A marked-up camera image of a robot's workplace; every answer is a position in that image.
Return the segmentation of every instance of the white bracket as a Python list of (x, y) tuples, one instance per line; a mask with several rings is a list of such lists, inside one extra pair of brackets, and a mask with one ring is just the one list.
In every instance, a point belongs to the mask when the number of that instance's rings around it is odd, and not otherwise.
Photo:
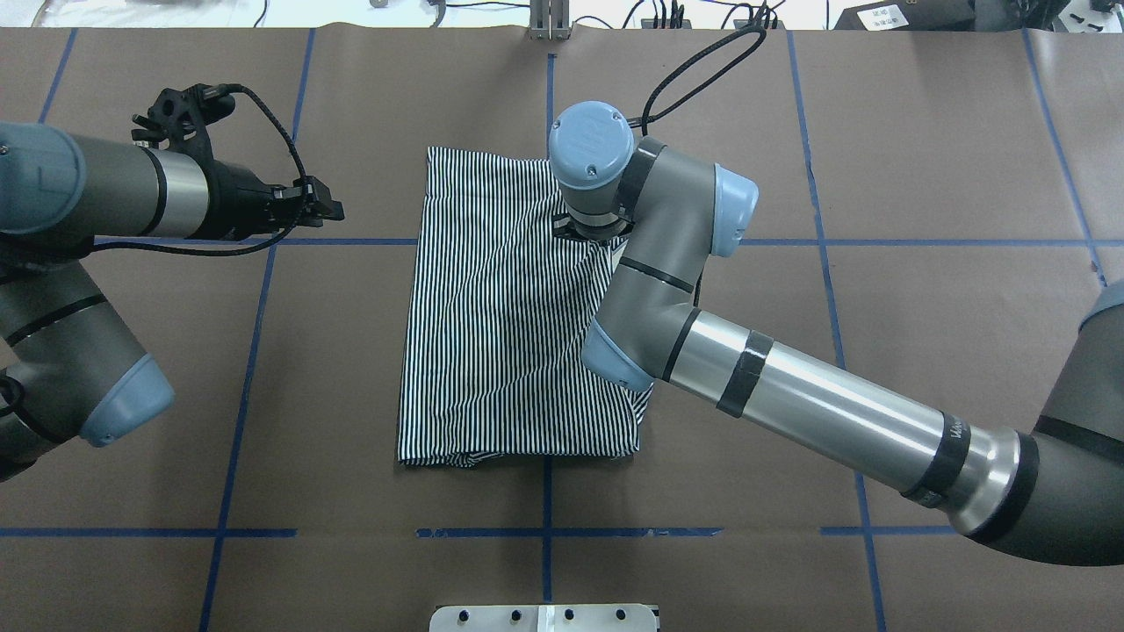
[(660, 632), (660, 611), (643, 604), (444, 606), (429, 632)]
[(532, 39), (570, 39), (570, 0), (531, 0)]

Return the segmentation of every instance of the metal plate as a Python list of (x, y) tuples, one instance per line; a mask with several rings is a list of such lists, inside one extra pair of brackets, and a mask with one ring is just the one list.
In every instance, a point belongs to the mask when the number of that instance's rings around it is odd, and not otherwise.
[(429, 632), (659, 632), (660, 610), (642, 604), (444, 606)]

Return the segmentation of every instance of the black and white striped fabric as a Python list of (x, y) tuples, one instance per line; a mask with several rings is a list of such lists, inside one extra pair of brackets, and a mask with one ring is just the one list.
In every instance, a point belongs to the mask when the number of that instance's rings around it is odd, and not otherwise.
[(581, 364), (611, 249), (551, 236), (545, 160), (430, 147), (406, 334), (398, 459), (624, 457), (647, 394)]

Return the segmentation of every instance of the black tape band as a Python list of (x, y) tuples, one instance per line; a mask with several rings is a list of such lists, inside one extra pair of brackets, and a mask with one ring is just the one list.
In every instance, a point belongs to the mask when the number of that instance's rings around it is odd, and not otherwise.
[(1015, 480), (1010, 485), (1010, 491), (999, 504), (999, 508), (979, 529), (968, 536), (987, 544), (1003, 538), (1015, 526), (1018, 517), (1023, 515), (1023, 509), (1031, 502), (1034, 494), (1034, 486), (1039, 481), (1039, 444), (1034, 437), (1018, 433), (1018, 469), (1015, 471)]
[(145, 226), (144, 231), (140, 231), (140, 236), (147, 235), (160, 226), (160, 220), (164, 218), (164, 209), (167, 207), (167, 177), (164, 174), (164, 165), (160, 164), (160, 159), (156, 154), (152, 153), (147, 147), (140, 147), (145, 154), (148, 155), (148, 160), (152, 161), (152, 166), (156, 170), (156, 214), (152, 216), (152, 222)]
[(695, 286), (688, 283), (687, 281), (680, 279), (679, 277), (672, 277), (671, 274), (668, 274), (663, 270), (652, 268), (651, 265), (646, 263), (641, 263), (635, 259), (628, 259), (627, 256), (622, 256), (620, 265), (624, 265), (625, 268), (632, 268), (637, 272), (643, 272), (644, 274), (647, 274), (653, 279), (659, 279), (664, 283), (668, 283), (669, 286), (683, 290), (687, 294), (691, 294), (695, 290)]
[(0, 482), (8, 480), (34, 464), (35, 461), (31, 461), (30, 463), (18, 463), (11, 459), (0, 457)]
[(671, 371), (676, 368), (676, 361), (679, 360), (679, 352), (683, 350), (683, 341), (687, 340), (687, 334), (691, 333), (691, 327), (695, 325), (695, 320), (699, 317), (699, 308), (696, 307), (691, 309), (690, 316), (683, 322), (683, 326), (679, 329), (679, 337), (676, 338), (676, 344), (671, 347), (671, 354), (668, 355), (668, 363), (663, 365), (663, 381), (671, 381)]
[(19, 380), (10, 377), (3, 376), (0, 378), (0, 398), (4, 401), (4, 407), (0, 408), (0, 416), (15, 414), (20, 422), (24, 423), (31, 432), (46, 439), (51, 443), (63, 443), (66, 441), (65, 436), (60, 436), (46, 426), (39, 423), (31, 413), (24, 407), (24, 396), (27, 392), (24, 390), (24, 385)]
[(51, 325), (57, 323), (58, 320), (62, 320), (67, 316), (76, 314), (85, 309), (87, 307), (93, 307), (94, 305), (106, 303), (107, 300), (108, 299), (106, 298), (106, 295), (102, 294), (88, 296), (83, 299), (75, 300), (74, 303), (65, 307), (60, 307), (58, 309), (55, 309), (54, 312), (45, 316), (40, 316), (35, 320), (31, 320), (30, 323), (12, 332), (3, 340), (4, 342), (8, 343), (8, 346), (16, 346), (16, 343), (22, 341), (24, 338), (30, 336), (31, 334), (38, 332), (39, 329), (49, 327)]
[(772, 338), (751, 331), (745, 338), (745, 349), (737, 356), (737, 364), (734, 364), (729, 381), (726, 382), (726, 389), (722, 392), (722, 399), (718, 400), (719, 410), (732, 417), (742, 416), (745, 403), (750, 400), (753, 389), (758, 386), (758, 379), (761, 378), (770, 351), (772, 351)]
[(968, 460), (968, 446), (972, 442), (972, 428), (959, 418), (941, 412), (944, 415), (944, 432), (941, 443), (933, 454), (933, 462), (922, 475), (917, 485), (903, 491), (901, 496), (922, 505), (937, 507), (948, 499), (945, 491), (952, 487)]
[(645, 136), (641, 138), (636, 151), (628, 159), (628, 164), (625, 166), (624, 173), (620, 174), (620, 183), (617, 184), (617, 200), (627, 213), (631, 214), (636, 208), (640, 192), (644, 189), (644, 183), (647, 182), (647, 174), (652, 171), (655, 159), (660, 157), (660, 152), (664, 147), (667, 145), (663, 143), (651, 136)]
[(1045, 415), (1039, 417), (1039, 423), (1034, 425), (1034, 432), (1064, 441), (1073, 448), (1080, 448), (1124, 466), (1124, 441)]

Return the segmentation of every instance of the white label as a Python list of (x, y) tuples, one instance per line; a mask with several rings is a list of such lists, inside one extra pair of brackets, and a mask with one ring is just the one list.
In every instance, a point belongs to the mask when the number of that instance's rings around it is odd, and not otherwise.
[(897, 4), (867, 9), (855, 15), (862, 20), (862, 26), (867, 27), (867, 30), (889, 30), (891, 28), (908, 26), (909, 24), (909, 20), (901, 13), (901, 9)]

